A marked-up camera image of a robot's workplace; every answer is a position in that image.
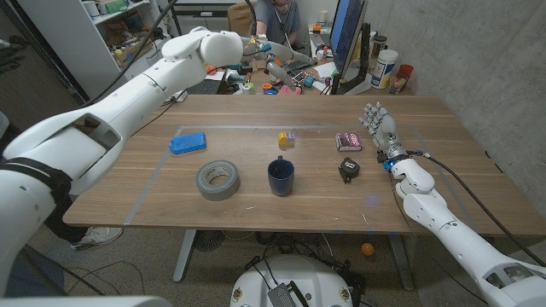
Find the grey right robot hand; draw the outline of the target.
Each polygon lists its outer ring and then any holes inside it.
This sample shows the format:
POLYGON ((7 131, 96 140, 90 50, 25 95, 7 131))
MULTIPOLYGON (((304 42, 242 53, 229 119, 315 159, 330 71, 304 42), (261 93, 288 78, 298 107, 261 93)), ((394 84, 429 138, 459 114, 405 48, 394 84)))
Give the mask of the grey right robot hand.
POLYGON ((371 135, 377 147, 380 162, 398 161, 409 157, 398 140, 397 127, 391 114, 379 102, 374 106, 367 104, 364 117, 359 119, 365 130, 371 135))

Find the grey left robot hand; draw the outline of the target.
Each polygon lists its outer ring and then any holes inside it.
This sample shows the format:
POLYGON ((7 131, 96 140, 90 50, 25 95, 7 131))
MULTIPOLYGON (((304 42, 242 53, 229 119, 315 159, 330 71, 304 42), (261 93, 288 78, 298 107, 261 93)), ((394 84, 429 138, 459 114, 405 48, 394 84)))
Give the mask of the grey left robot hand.
POLYGON ((310 66, 317 63, 313 58, 310 58, 307 55, 270 41, 264 42, 262 51, 264 54, 266 70, 269 72, 269 74, 280 79, 290 90, 295 90, 294 82, 285 69, 276 63, 276 60, 303 61, 310 66))

